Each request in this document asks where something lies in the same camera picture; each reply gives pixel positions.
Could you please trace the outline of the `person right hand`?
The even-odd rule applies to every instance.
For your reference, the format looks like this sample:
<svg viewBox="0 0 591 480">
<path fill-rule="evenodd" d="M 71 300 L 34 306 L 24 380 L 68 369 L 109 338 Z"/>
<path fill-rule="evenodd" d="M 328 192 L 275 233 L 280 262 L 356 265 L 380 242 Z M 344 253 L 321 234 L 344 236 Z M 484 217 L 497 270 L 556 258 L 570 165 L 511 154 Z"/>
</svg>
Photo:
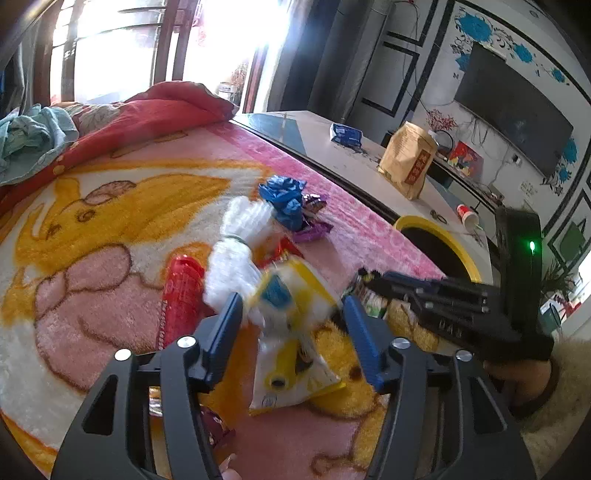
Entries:
<svg viewBox="0 0 591 480">
<path fill-rule="evenodd" d="M 552 375 L 549 361 L 520 360 L 500 364 L 485 362 L 483 366 L 490 376 L 514 384 L 514 405 L 523 405 L 540 397 Z"/>
</svg>

